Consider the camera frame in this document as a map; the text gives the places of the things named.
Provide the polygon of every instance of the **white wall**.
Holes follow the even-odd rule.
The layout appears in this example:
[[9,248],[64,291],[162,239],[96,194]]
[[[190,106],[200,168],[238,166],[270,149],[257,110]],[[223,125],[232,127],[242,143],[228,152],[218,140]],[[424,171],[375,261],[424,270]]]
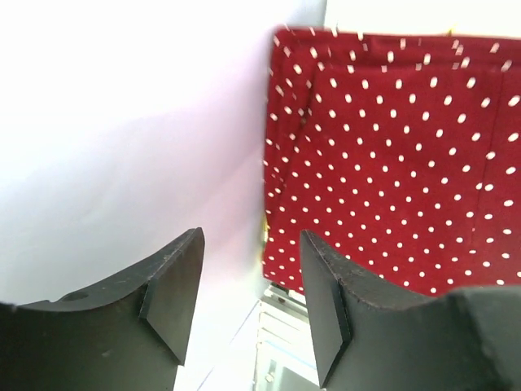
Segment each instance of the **white wall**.
[[0,5],[0,300],[55,300],[202,226],[191,391],[263,291],[270,35],[323,0]]
[[365,33],[521,36],[519,4],[512,0],[328,0],[325,25]]

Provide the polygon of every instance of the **red fabric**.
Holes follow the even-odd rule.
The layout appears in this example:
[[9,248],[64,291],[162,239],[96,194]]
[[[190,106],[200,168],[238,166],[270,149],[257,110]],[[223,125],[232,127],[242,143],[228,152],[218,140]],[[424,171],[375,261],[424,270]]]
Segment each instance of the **red fabric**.
[[279,30],[265,277],[302,290],[311,229],[415,292],[520,283],[517,64],[516,40]]

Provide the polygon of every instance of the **polka dot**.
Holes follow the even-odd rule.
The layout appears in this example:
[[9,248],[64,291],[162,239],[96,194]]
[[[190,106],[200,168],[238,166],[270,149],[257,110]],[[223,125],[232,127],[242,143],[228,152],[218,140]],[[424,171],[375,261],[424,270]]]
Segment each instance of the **polka dot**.
[[475,77],[471,77],[466,83],[466,88],[472,88],[475,86]]
[[519,95],[513,96],[512,99],[508,102],[508,105],[512,108],[513,106],[518,104],[520,100],[521,97],[519,97]]

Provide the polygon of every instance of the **white dot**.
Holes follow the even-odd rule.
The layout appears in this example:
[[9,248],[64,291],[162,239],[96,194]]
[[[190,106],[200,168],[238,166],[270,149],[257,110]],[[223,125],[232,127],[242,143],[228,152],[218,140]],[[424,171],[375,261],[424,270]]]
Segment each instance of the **white dot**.
[[519,100],[521,100],[521,97],[519,97],[519,95],[515,95],[512,97],[512,99],[509,101],[508,105],[512,108],[513,106],[515,106],[516,104],[519,103]]
[[508,137],[508,141],[513,142],[519,138],[519,133],[513,133]]
[[475,77],[471,77],[466,83],[466,88],[472,88],[475,86]]

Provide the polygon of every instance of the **red polka dot fabric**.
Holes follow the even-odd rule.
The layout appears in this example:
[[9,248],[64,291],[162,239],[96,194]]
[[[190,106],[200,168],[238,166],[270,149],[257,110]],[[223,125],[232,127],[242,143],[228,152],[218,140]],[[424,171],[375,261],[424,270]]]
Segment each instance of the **red polka dot fabric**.
[[427,295],[521,283],[521,41],[280,29],[264,275],[302,291],[299,234]]

